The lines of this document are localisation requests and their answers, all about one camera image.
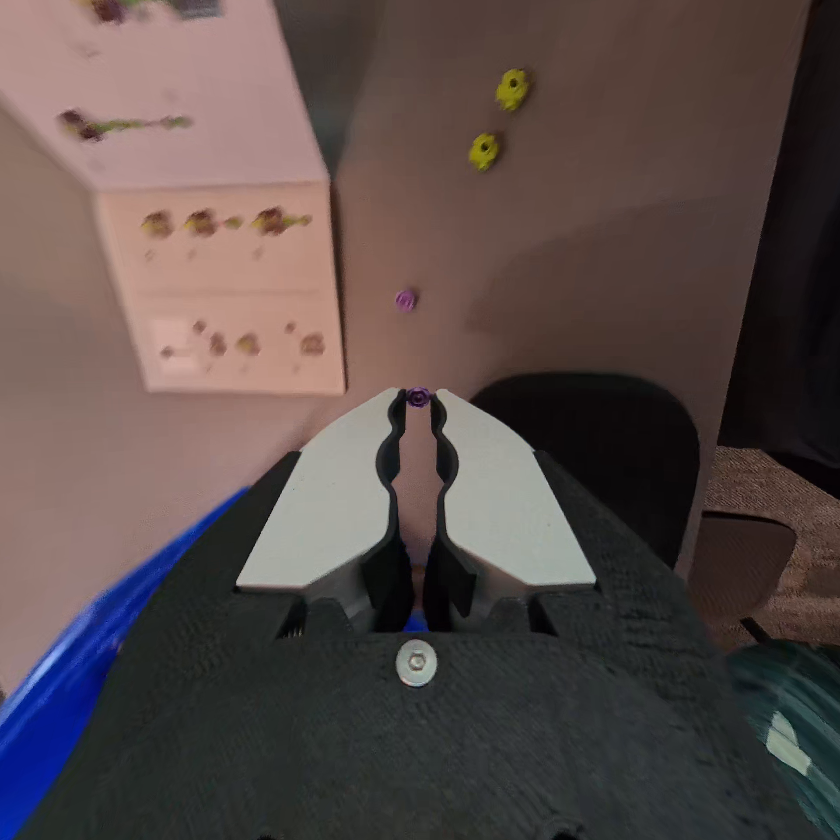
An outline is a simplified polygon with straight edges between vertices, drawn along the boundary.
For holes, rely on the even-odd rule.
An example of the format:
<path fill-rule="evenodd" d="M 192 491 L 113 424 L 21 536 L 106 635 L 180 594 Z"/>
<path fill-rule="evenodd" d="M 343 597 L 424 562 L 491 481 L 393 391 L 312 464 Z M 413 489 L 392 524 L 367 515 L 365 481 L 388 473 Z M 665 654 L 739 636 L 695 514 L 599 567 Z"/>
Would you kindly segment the person's dark clothing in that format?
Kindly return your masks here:
<path fill-rule="evenodd" d="M 812 2 L 720 444 L 838 468 L 838 225 L 839 2 Z"/>

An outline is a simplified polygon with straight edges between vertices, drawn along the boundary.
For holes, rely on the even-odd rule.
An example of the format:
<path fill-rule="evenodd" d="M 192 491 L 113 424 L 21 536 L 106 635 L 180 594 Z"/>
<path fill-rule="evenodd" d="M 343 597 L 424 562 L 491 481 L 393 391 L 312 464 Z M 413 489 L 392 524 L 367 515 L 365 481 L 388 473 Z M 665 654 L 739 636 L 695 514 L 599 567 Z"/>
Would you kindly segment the white instruction booklet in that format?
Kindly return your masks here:
<path fill-rule="evenodd" d="M 346 389 L 331 184 L 272 2 L 1 2 L 2 97 L 92 193 L 148 392 Z"/>

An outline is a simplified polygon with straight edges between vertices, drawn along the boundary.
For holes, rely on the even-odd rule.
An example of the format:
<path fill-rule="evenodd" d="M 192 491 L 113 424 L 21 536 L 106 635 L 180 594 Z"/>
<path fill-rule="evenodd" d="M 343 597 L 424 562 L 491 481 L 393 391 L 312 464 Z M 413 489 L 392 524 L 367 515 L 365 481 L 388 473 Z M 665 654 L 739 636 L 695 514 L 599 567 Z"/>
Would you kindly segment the grey desk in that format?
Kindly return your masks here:
<path fill-rule="evenodd" d="M 334 176 L 334 398 L 146 393 L 91 196 L 2 104 L 2 688 L 389 386 L 639 375 L 688 408 L 706 480 L 808 5 L 276 2 Z M 530 93 L 503 112 L 512 68 Z M 504 151 L 479 173 L 488 132 Z"/>

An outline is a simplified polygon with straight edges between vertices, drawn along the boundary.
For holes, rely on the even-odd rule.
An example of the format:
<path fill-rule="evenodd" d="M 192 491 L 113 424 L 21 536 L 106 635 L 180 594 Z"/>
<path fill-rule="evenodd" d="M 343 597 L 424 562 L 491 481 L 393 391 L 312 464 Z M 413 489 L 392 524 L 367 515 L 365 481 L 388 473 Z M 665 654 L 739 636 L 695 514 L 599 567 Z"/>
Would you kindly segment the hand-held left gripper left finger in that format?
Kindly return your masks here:
<path fill-rule="evenodd" d="M 347 617 L 377 617 L 398 581 L 405 392 L 383 391 L 334 420 L 297 454 L 237 578 L 242 592 L 329 598 Z"/>

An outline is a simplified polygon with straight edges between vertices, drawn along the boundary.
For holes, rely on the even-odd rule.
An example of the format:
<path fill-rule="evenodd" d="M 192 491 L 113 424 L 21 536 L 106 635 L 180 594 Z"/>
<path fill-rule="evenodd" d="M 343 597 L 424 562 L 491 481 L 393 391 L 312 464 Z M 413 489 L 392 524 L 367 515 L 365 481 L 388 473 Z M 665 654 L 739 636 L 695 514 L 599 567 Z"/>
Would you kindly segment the blue plastic bin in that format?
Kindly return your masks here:
<path fill-rule="evenodd" d="M 75 748 L 131 626 L 175 563 L 247 488 L 102 591 L 1 709 L 1 838 L 13 838 Z"/>

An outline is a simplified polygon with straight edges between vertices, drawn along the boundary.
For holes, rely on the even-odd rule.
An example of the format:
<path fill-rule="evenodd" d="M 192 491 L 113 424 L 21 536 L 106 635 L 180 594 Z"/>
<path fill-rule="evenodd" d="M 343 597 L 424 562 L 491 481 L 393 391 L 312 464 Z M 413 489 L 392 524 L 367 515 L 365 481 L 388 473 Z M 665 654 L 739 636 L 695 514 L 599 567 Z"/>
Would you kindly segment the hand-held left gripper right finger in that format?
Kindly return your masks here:
<path fill-rule="evenodd" d="M 543 469 L 542 454 L 451 391 L 430 402 L 436 533 L 426 617 L 488 617 L 500 601 L 590 592 L 596 576 Z"/>

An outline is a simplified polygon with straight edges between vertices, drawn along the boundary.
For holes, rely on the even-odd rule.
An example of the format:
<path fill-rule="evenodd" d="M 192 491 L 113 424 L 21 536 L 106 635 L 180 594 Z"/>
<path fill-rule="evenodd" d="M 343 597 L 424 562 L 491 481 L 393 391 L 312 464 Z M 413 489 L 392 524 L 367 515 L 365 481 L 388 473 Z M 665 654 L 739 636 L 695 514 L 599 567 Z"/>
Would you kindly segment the person's right forearm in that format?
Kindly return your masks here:
<path fill-rule="evenodd" d="M 803 813 L 839 838 L 839 647 L 770 640 L 726 660 L 742 713 Z"/>

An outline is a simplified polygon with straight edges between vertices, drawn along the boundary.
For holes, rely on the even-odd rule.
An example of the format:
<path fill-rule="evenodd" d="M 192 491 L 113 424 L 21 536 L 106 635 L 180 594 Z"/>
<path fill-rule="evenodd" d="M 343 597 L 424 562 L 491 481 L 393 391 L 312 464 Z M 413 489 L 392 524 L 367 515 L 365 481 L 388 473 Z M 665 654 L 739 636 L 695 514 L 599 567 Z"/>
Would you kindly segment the small lime flower brick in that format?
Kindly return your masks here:
<path fill-rule="evenodd" d="M 503 133 L 481 133 L 470 145 L 468 161 L 477 172 L 486 173 L 499 162 L 504 146 Z"/>
<path fill-rule="evenodd" d="M 531 87 L 531 76 L 526 69 L 512 68 L 506 70 L 497 85 L 495 101 L 503 112 L 514 112 L 520 109 L 527 100 Z"/>

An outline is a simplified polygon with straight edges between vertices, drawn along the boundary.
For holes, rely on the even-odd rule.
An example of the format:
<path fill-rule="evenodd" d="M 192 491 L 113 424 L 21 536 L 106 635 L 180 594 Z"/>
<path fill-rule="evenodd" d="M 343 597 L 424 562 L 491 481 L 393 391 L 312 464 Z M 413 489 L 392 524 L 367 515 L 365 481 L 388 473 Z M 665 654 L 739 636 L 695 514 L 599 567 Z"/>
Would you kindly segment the black mesh cushion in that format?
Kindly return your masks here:
<path fill-rule="evenodd" d="M 665 388 L 625 374 L 540 372 L 494 382 L 470 404 L 550 455 L 676 569 L 700 439 Z"/>

